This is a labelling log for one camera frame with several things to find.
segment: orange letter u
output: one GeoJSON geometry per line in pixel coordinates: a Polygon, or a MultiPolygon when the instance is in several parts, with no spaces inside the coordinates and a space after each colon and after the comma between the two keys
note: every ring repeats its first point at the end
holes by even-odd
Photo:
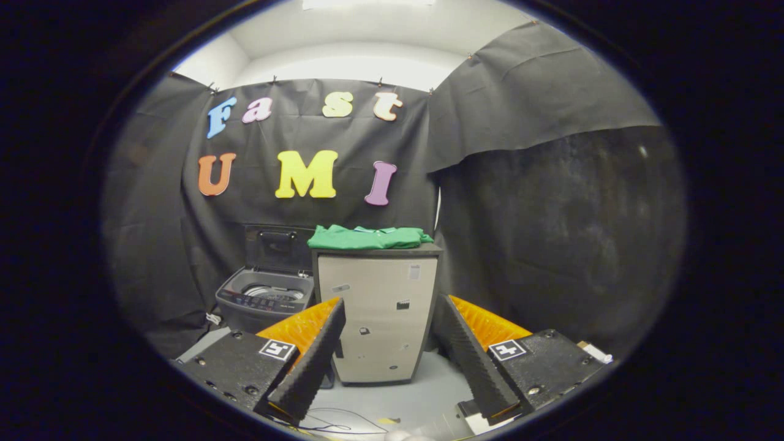
{"type": "Polygon", "coordinates": [[[215,156],[204,156],[198,160],[198,189],[204,196],[217,196],[229,186],[229,175],[231,174],[231,162],[237,158],[235,153],[224,153],[220,156],[220,179],[217,184],[210,181],[212,176],[212,164],[215,156]]]}

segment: floor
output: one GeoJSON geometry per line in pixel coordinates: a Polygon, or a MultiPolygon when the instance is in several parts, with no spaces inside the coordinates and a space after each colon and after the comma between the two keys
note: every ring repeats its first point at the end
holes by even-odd
{"type": "MultiPolygon", "coordinates": [[[[207,334],[178,359],[187,361],[228,332],[223,328],[207,334]]],[[[410,384],[344,387],[336,381],[332,389],[319,389],[299,426],[323,428],[314,433],[348,441],[383,441],[385,431],[393,430],[451,441],[472,434],[456,415],[457,403],[472,398],[454,364],[436,352],[424,352],[410,384]]]]}

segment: black backdrop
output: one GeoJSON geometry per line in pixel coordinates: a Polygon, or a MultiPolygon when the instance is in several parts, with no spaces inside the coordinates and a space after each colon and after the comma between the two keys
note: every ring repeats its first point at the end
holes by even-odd
{"type": "MultiPolygon", "coordinates": [[[[211,94],[196,82],[165,77],[136,109],[118,138],[107,170],[103,234],[114,272],[118,305],[162,354],[175,358],[206,330],[220,284],[245,263],[245,224],[340,224],[348,228],[417,227],[433,234],[437,189],[425,172],[427,93],[344,80],[290,80],[211,94]],[[351,92],[352,112],[322,114],[331,92],[351,92]],[[378,92],[403,103],[384,121],[373,113],[378,92]],[[225,129],[207,139],[208,111],[231,97],[225,129]],[[271,116],[245,124],[246,107],[273,100],[271,116]],[[318,151],[338,153],[332,171],[335,198],[278,199],[278,153],[298,151],[310,164],[318,151]],[[202,156],[235,153],[227,190],[198,189],[202,156]],[[389,204],[374,206],[375,161],[397,167],[389,204]]],[[[219,180],[220,161],[212,167],[219,180]]]]}
{"type": "Polygon", "coordinates": [[[436,88],[429,150],[441,291],[629,355],[666,303],[687,226],[675,147],[631,84],[526,24],[436,88]]]}

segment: cabinet top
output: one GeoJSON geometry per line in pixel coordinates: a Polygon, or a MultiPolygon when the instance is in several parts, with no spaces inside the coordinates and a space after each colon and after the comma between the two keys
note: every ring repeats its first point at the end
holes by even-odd
{"type": "Polygon", "coordinates": [[[433,243],[423,243],[416,248],[387,248],[384,250],[328,250],[325,248],[313,248],[314,257],[320,254],[335,254],[342,256],[383,256],[383,257],[418,257],[418,256],[438,256],[444,252],[433,243]]]}

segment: folded green shirt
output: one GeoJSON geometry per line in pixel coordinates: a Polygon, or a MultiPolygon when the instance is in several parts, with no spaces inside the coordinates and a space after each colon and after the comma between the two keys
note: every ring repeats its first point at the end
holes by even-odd
{"type": "Polygon", "coordinates": [[[422,243],[433,242],[422,228],[384,228],[369,230],[356,227],[354,230],[333,225],[316,226],[316,233],[307,245],[310,248],[330,250],[383,250],[386,248],[416,248],[422,243]]]}

